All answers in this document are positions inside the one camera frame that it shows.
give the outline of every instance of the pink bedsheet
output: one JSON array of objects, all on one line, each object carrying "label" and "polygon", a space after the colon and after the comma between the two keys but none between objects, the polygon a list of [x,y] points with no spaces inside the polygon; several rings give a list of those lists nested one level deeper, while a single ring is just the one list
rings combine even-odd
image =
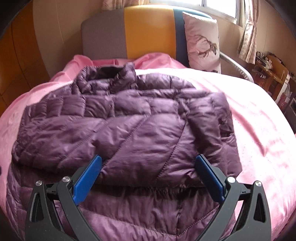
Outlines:
[{"label": "pink bedsheet", "polygon": [[[124,59],[91,61],[74,56],[63,71],[17,98],[0,118],[0,206],[6,213],[6,179],[11,149],[26,105],[40,101],[48,92],[70,84],[86,65],[119,64]],[[296,138],[282,112],[259,86],[243,79],[186,69],[166,54],[152,53],[134,61],[136,73],[175,75],[190,81],[197,89],[223,91],[233,113],[239,156],[243,171],[238,181],[263,183],[271,213],[272,239],[275,239],[296,207]]]}]

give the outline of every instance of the down jacket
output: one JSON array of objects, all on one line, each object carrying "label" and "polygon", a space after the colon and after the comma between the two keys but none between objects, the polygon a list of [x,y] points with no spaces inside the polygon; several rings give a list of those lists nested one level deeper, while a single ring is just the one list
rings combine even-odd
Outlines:
[{"label": "down jacket", "polygon": [[242,170],[223,93],[137,76],[133,63],[88,66],[26,107],[8,174],[9,220],[24,239],[35,182],[71,176],[99,154],[103,168],[80,209],[103,241],[193,241],[218,207],[194,170],[200,153],[228,176]]}]

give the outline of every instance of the white pillowcase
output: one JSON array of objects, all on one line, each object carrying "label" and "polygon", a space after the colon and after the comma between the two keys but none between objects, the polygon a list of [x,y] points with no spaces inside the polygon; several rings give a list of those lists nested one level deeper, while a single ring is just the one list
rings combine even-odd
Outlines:
[{"label": "white pillowcase", "polygon": [[221,73],[217,20],[186,12],[183,18],[190,67]]}]

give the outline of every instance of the wooden desk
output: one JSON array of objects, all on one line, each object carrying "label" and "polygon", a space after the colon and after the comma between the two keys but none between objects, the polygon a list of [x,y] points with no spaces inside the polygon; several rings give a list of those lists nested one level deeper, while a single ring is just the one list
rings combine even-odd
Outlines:
[{"label": "wooden desk", "polygon": [[269,87],[270,87],[270,85],[271,85],[271,83],[272,83],[273,80],[275,80],[277,82],[277,85],[275,87],[274,93],[272,94],[273,100],[276,100],[276,98],[277,98],[279,92],[281,91],[281,88],[282,88],[282,86],[283,86],[283,84],[284,84],[285,81],[282,80],[281,78],[279,78],[277,75],[275,75],[275,73],[273,73],[272,71],[266,70],[263,65],[261,65],[261,64],[259,64],[257,62],[255,63],[255,65],[256,66],[259,66],[269,76],[266,79],[266,81],[265,81],[265,83],[263,85],[263,89],[266,92],[268,92]]}]

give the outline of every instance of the curtain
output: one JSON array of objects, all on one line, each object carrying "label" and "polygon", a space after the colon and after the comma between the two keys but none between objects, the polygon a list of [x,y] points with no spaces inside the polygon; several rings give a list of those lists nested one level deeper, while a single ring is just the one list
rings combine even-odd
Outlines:
[{"label": "curtain", "polygon": [[102,11],[144,5],[146,0],[103,0]]},{"label": "curtain", "polygon": [[246,6],[246,24],[244,35],[238,48],[239,58],[247,63],[255,63],[257,22],[260,13],[260,0],[244,0]]}]

